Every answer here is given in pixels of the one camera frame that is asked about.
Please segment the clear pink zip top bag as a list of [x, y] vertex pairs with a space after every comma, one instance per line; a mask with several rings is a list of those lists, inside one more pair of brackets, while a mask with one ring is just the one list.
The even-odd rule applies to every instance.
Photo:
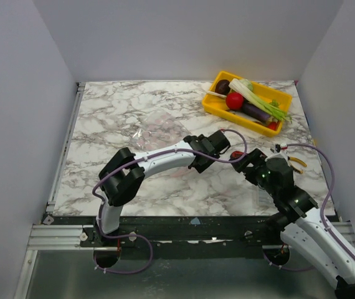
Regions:
[[174, 145], [191, 133], [170, 113], [156, 110], [135, 125], [130, 145], [139, 151], [158, 150]]

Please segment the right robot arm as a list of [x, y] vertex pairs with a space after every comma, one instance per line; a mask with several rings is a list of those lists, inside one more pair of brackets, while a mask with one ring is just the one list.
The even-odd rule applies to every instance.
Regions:
[[259, 149], [230, 155], [236, 172], [264, 190], [278, 212], [266, 221], [265, 238], [297, 251], [334, 288], [336, 298], [355, 298], [355, 247], [322, 213], [317, 202], [294, 181], [294, 167], [282, 151]]

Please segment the purple eggplant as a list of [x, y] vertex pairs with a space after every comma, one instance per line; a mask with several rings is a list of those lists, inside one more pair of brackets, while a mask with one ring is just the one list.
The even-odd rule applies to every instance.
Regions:
[[257, 120], [261, 121], [262, 123], [268, 123], [271, 122], [272, 116], [269, 115], [267, 112], [264, 112], [263, 110], [257, 108], [255, 105], [249, 103], [249, 102], [244, 102], [241, 108], [241, 112], [244, 114], [251, 116], [253, 118], [256, 118]]

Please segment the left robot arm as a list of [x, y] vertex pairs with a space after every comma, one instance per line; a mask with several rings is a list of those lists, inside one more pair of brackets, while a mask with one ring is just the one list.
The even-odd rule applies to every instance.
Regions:
[[210, 136], [185, 136], [158, 151], [134, 153], [127, 147], [119, 149], [98, 175], [98, 187], [105, 198], [97, 217], [95, 239], [103, 246], [114, 243], [123, 206], [135, 198], [145, 179], [180, 167], [202, 173], [229, 148], [229, 140], [218, 130]]

